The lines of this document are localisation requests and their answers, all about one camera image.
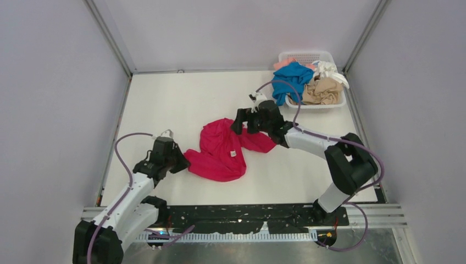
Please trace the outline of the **magenta t shirt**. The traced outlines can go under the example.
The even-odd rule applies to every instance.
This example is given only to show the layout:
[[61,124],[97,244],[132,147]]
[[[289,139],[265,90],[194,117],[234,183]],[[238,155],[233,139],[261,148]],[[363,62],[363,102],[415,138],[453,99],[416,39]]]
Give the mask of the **magenta t shirt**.
[[232,119],[223,118],[203,126],[200,132],[199,151],[188,149],[184,156],[190,162],[188,171],[216,182],[230,182],[241,178],[247,170],[243,149],[268,153],[276,143],[259,132],[249,134],[242,129],[237,135],[231,130]]

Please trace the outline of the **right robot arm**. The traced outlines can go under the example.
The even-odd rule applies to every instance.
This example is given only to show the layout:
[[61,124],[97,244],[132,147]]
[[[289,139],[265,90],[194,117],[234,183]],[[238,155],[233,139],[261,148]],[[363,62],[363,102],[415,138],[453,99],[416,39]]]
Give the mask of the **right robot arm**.
[[335,211],[379,171],[369,149],[356,134],[337,138],[306,130],[294,120],[285,120],[272,100],[261,101],[252,108],[239,108],[230,128],[237,135],[264,132],[277,145],[302,150],[326,161],[332,183],[313,202],[310,212],[312,220],[321,226],[329,225],[336,217]]

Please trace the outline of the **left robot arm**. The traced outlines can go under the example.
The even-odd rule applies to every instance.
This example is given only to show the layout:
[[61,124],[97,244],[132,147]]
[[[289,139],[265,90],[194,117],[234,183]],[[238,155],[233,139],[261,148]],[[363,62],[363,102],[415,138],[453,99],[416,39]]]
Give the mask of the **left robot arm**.
[[125,251],[146,228],[167,224],[166,201],[150,193],[167,173],[183,171],[190,163],[171,130],[153,139],[152,149],[133,170],[123,165],[129,182],[120,194],[92,220],[81,220],[76,226],[73,263],[121,263]]

